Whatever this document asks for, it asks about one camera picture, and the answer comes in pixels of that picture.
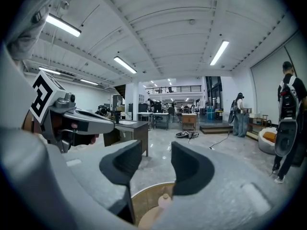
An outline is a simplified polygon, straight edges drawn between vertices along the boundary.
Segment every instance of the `cabinet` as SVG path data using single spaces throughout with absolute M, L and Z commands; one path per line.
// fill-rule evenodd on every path
M 182 114 L 182 129 L 196 130 L 196 114 Z

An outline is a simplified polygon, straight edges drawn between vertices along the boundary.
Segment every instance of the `wooden container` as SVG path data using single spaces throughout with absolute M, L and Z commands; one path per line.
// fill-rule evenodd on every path
M 182 114 L 182 129 L 196 130 L 196 114 Z
M 150 229 L 163 211 L 158 205 L 159 198 L 165 194 L 172 197 L 174 185 L 174 182 L 152 185 L 132 196 L 136 226 Z

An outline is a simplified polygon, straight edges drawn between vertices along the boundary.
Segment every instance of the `fluorescent ceiling light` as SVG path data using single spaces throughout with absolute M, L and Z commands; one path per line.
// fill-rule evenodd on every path
M 219 50 L 217 51 L 216 55 L 214 56 L 213 60 L 210 63 L 210 66 L 214 66 L 215 63 L 218 61 L 218 59 L 221 57 L 222 53 L 225 51 L 227 48 L 229 42 L 228 41 L 223 41 L 222 45 L 220 46 Z
M 57 72 L 57 71 L 49 70 L 49 69 L 42 68 L 42 67 L 39 67 L 39 69 L 42 70 L 42 71 L 46 71 L 46 72 L 50 72 L 50 73 L 53 73 L 53 74 L 61 75 L 61 74 L 60 74 L 59 72 Z
M 121 64 L 124 68 L 126 68 L 128 71 L 130 71 L 131 73 L 135 74 L 136 70 L 133 69 L 131 66 L 129 66 L 125 61 L 123 61 L 121 58 L 119 58 L 118 56 L 114 57 L 114 60 Z
M 80 34 L 81 34 L 81 31 L 79 29 L 77 29 L 76 27 L 68 24 L 67 22 L 63 21 L 62 19 L 60 19 L 60 18 L 58 18 L 58 17 L 56 17 L 52 14 L 49 14 L 47 16 L 46 21 L 50 24 L 55 25 L 58 28 L 63 29 L 64 31 L 66 31 L 66 32 L 68 32 L 68 33 L 70 33 L 70 34 L 72 34 L 76 37 L 80 36 Z
M 84 79 L 81 79 L 80 81 L 82 81 L 82 82 L 86 82 L 86 83 L 90 83 L 90 84 L 93 84 L 93 85 L 98 85 L 98 83 L 91 82 L 91 81 L 84 80 Z

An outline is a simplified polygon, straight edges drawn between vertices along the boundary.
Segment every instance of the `backpack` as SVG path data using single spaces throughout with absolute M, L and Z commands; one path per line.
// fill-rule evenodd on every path
M 298 100 L 293 83 L 296 77 L 292 76 L 289 83 L 280 83 L 279 121 L 297 120 L 301 102 Z
M 301 132 L 300 125 L 301 102 L 298 100 L 297 93 L 293 87 L 296 77 L 292 76 L 289 83 L 280 83 L 279 101 L 279 125 L 275 141 L 275 153 L 283 157 L 291 151 L 298 133 Z

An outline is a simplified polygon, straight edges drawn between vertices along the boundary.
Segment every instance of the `beige object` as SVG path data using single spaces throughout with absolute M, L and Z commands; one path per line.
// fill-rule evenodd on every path
M 250 118 L 260 118 L 260 113 L 250 113 L 249 117 Z
M 160 208 L 165 209 L 171 204 L 172 199 L 168 194 L 163 194 L 158 199 L 158 205 Z
M 174 185 L 173 182 L 152 185 L 132 197 L 136 226 L 140 229 L 150 229 L 163 211 L 158 205 L 159 198 L 162 197 L 162 205 L 166 207 L 169 202 L 165 204 L 165 200 L 171 201 Z
M 117 107 L 116 107 L 116 111 L 124 112 L 124 111 L 125 111 L 125 106 L 124 106 L 124 105 L 117 106 Z

